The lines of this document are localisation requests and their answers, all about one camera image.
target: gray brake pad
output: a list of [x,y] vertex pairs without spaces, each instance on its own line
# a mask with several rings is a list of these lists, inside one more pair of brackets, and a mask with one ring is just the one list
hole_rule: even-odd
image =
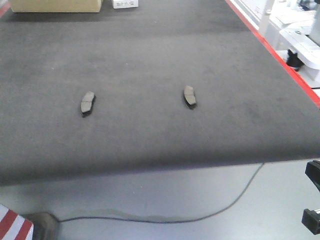
[[184,93],[184,99],[185,99],[186,103],[189,106],[194,107],[197,104],[194,88],[192,86],[187,85],[184,87],[183,93]]
[[94,102],[96,100],[96,95],[92,91],[88,91],[81,102],[81,112],[82,116],[85,117],[92,112]]

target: cardboard box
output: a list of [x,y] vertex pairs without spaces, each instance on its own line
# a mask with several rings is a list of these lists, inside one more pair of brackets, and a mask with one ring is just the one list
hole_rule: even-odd
[[102,0],[9,0],[15,13],[98,13]]

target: black cable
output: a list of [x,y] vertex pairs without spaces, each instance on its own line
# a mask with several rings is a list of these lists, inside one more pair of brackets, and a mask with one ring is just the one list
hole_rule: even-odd
[[251,185],[252,181],[255,179],[256,175],[260,171],[260,169],[265,165],[265,163],[262,163],[257,170],[254,172],[252,177],[250,178],[249,182],[246,184],[240,195],[228,206],[225,208],[216,211],[214,213],[211,213],[206,216],[198,217],[198,218],[193,218],[193,219],[187,219],[187,220],[177,220],[177,221],[156,221],[156,220],[143,220],[143,219],[131,219],[131,218],[120,218],[120,217],[111,217],[111,216],[78,216],[78,217],[72,217],[72,218],[67,218],[64,220],[60,220],[59,223],[66,223],[66,222],[71,222],[71,221],[77,221],[77,220],[85,220],[85,219],[100,219],[100,220],[114,220],[114,221],[121,221],[121,222],[133,222],[133,223],[145,223],[145,224],[186,224],[186,223],[194,223],[198,222],[201,220],[205,220],[208,218],[212,218],[218,214],[221,214],[225,212],[226,210],[230,209],[233,205],[235,205],[241,197],[246,193],[248,190],[249,186]]

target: red edge trim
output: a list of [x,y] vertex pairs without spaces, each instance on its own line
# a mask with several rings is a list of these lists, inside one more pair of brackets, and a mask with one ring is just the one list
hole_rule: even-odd
[[7,2],[6,4],[4,4],[1,8],[0,8],[0,18],[5,15],[5,13],[9,10],[10,8],[10,3]]
[[24,220],[22,227],[14,240],[26,240],[32,225],[33,224],[30,221]]
[[312,90],[311,87],[309,87],[309,85],[300,76],[300,74],[286,64],[286,62],[276,53],[276,51],[267,42],[267,40],[260,35],[260,33],[254,28],[254,26],[251,25],[251,23],[246,19],[246,17],[236,8],[235,5],[233,5],[233,3],[230,0],[225,0],[225,2],[237,14],[237,16],[242,20],[242,22],[250,29],[250,31],[262,43],[262,45],[264,45],[264,47],[269,51],[269,53],[289,73],[289,75],[295,80],[295,82],[305,91],[305,93],[311,98],[315,105],[320,109],[320,97]]

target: white box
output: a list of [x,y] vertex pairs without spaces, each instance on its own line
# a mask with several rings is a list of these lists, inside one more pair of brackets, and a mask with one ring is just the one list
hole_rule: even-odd
[[114,9],[127,9],[139,7],[139,0],[112,0]]

